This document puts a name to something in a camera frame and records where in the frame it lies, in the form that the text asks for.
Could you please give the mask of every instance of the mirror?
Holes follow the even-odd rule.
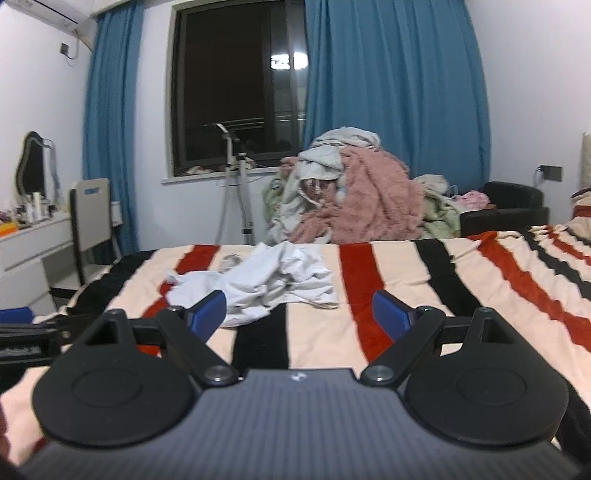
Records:
[[[37,132],[29,132],[25,136],[15,175],[17,193],[21,196],[41,192],[46,197],[43,145],[43,138]]]

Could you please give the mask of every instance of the blue curtain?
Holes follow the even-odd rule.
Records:
[[[488,179],[480,52],[463,0],[306,0],[304,145],[342,126],[378,133],[413,176],[460,191]]]
[[[108,178],[121,204],[121,252],[138,250],[134,179],[135,84],[143,1],[102,14],[90,63],[83,139],[85,179]]]

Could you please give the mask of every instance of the chair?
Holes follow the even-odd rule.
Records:
[[[547,225],[550,216],[544,207],[544,193],[516,183],[490,181],[482,189],[496,210],[477,210],[460,215],[462,236],[478,235],[490,230],[505,232],[534,225]]]
[[[88,263],[86,255],[91,248],[114,240],[108,179],[83,180],[74,185],[70,190],[70,221],[76,269],[64,272],[50,289],[53,296],[63,299],[71,298],[80,287],[109,268]]]

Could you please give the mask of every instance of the wall outlet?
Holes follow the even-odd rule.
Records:
[[[540,165],[544,180],[562,181],[562,167],[552,165]]]

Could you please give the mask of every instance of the window sill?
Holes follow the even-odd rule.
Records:
[[[279,171],[279,167],[260,167],[260,168],[252,168],[246,171],[246,175],[266,175],[271,173],[276,173]],[[207,179],[223,179],[226,177],[226,174],[222,171],[217,171],[214,173],[203,173],[201,175],[185,175],[183,177],[170,177],[167,179],[160,180],[162,185],[168,185],[171,183],[185,183],[190,181],[199,181],[199,180],[207,180]]]

